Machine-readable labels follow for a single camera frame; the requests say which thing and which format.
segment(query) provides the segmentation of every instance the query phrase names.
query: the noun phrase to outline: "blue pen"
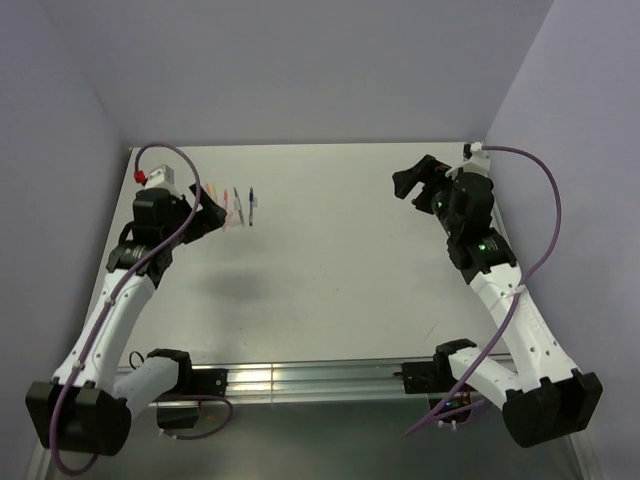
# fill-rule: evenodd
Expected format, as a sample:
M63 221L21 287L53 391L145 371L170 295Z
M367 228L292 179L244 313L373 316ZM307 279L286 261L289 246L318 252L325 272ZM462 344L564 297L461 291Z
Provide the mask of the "blue pen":
M253 187L249 188L249 226L253 227Z

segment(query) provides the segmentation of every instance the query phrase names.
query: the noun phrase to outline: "white table surface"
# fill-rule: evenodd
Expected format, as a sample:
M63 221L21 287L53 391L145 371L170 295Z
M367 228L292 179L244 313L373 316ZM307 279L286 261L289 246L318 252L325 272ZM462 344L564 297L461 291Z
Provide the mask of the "white table surface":
M174 250L173 265L138 319L121 365L131 350L154 348L187 350L194 363L429 356L457 338L485 345L495 332L451 265L437 219L393 195L393 172L427 153L455 161L462 144L184 151L203 185L215 184L219 199L225 188L231 198L235 186L246 211L253 186L259 199L255 226L218 230ZM174 168L176 184L191 202L193 178L175 154L152 149L141 165L148 173L163 163ZM139 189L132 172L133 157L103 265L132 218ZM505 351L503 345L496 349Z

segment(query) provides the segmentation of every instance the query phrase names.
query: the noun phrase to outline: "red cap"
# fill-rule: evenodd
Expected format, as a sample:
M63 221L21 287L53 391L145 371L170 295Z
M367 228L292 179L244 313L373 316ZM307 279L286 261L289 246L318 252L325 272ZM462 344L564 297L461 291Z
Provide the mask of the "red cap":
M136 181L136 183L139 183L141 185L144 185L145 183L147 183L147 176L144 174L142 170L138 170L137 172L134 172L133 179Z

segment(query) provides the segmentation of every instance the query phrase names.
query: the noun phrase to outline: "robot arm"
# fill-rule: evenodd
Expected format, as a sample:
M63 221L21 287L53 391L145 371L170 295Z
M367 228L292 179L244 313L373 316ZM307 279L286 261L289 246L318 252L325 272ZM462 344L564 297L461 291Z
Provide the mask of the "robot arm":
M195 193L195 185L190 187ZM176 350L154 350L141 367L115 383L118 363L142 309L158 288L172 263L171 250L220 228L226 212L207 195L201 195L200 210L176 242L151 258L131 276L116 298L112 293L127 271L160 245L185 222L192 207L179 195L173 171L154 170L133 202L133 221L124 228L118 246L110 253L100 297L95 309L62 365L50 382L34 382L26 404L42 445L49 448L49 429L54 405L70 379L72 370L82 369L69 385L58 419L60 450L115 455L127 439L131 421L165 393L182 393L189 384L189 354ZM99 320L105 302L111 308L97 332L84 364L80 352Z
M395 195L406 198L418 182L417 210L435 215L448 235L453 265L500 327L517 293L517 307L503 334L515 372L489 357L467 383L498 406L516 442L529 447L586 428L602 394L594 373L583 374L560 347L538 311L507 241L493 227L493 183L486 153L465 146L466 160L451 168L432 156L393 175ZM480 357L466 339L437 348L429 372L434 388L450 389Z

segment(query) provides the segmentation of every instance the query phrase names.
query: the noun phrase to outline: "white connector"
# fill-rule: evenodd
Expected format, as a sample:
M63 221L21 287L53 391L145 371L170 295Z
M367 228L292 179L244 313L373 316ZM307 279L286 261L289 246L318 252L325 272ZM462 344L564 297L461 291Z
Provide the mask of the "white connector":
M173 169L168 165L160 165L149 174L147 183L144 184L144 189L147 190L149 188L164 188L169 190L169 193L174 197L180 198L182 196L176 189Z
M483 149L482 142L474 142L470 145L469 151L471 157L462 157L460 163L452 165L445 175L447 177L456 178L458 171L462 169L463 172L477 173L484 177L488 176L489 169L491 168L491 160L489 155Z

